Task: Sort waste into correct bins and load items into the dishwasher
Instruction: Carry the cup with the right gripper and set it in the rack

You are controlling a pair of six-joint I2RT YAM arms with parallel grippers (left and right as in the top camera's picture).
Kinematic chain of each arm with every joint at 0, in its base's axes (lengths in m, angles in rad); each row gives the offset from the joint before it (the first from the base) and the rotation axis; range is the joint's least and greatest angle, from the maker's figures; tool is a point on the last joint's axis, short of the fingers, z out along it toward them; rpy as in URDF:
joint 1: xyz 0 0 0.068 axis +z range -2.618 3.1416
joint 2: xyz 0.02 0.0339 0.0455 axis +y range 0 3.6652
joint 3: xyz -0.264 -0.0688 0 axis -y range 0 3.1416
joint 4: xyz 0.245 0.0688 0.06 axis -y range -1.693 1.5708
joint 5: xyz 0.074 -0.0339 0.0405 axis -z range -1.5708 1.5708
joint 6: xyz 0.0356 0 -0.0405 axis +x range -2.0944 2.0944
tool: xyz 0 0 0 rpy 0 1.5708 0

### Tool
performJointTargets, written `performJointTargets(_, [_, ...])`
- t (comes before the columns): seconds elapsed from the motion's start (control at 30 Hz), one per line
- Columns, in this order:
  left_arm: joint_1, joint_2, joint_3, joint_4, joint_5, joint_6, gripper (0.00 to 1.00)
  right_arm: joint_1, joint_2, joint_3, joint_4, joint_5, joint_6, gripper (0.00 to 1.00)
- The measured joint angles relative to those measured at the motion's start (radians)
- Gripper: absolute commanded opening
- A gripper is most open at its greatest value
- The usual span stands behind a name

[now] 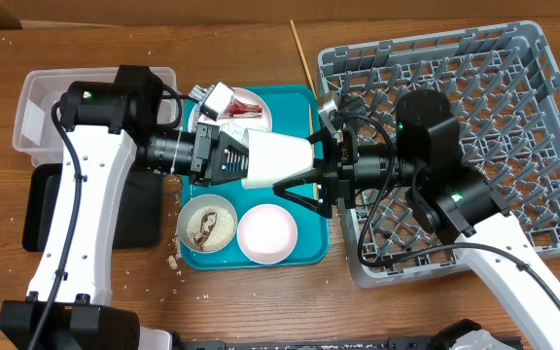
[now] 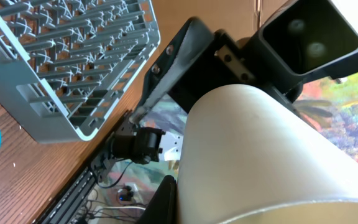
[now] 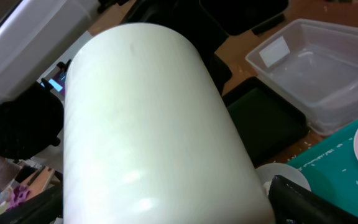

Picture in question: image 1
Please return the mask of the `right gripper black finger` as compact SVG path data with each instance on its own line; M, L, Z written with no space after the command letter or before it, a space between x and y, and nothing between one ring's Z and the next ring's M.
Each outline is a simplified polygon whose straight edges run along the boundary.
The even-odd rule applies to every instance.
M323 218L333 215L333 201L325 173L313 168L275 183L273 193Z
M309 135L306 140L311 144L321 143L323 146L334 146L338 143L336 132L329 132L327 129L319 129Z

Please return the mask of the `red snack wrapper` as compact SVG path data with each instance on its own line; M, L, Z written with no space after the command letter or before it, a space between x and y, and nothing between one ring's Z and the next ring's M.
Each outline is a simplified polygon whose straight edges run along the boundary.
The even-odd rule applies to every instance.
M233 99L224 110L224 115L229 118L256 118L263 114L259 104L250 104Z

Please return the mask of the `white paper cup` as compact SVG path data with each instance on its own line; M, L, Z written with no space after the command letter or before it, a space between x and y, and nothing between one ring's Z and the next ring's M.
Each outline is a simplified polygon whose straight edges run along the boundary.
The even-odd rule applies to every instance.
M313 166L313 148L306 139L248 128L243 140L249 151L244 189L269 188Z

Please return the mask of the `grey bowl with rice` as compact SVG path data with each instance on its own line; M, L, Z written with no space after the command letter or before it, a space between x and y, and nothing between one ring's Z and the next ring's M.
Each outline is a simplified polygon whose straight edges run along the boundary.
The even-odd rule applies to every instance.
M190 250L215 253L230 243L237 224L236 211L228 200L215 194L203 194L189 200L181 209L177 234Z

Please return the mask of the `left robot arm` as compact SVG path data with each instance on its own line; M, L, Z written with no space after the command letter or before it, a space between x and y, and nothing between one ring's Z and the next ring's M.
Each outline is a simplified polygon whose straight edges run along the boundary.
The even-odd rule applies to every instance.
M208 187L247 174L248 150L217 126L159 123L182 100L147 66L123 65L111 83L74 82L52 105L62 167L44 254L24 300L6 300L0 330L19 349L176 349L175 332L141 325L112 306L111 262L130 169L184 175Z

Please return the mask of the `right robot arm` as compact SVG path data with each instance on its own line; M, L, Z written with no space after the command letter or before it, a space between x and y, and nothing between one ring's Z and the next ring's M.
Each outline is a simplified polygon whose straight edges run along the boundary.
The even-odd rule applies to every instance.
M462 162L460 125L446 95L432 89L404 95L396 106L396 134L365 115L338 111L338 124L309 136L324 155L312 168L273 186L276 195L323 217L342 201L375 190L382 201L405 188L420 227L437 236L436 247L365 258L370 268L449 251L490 289L529 343L560 349L560 282L539 257L497 188Z

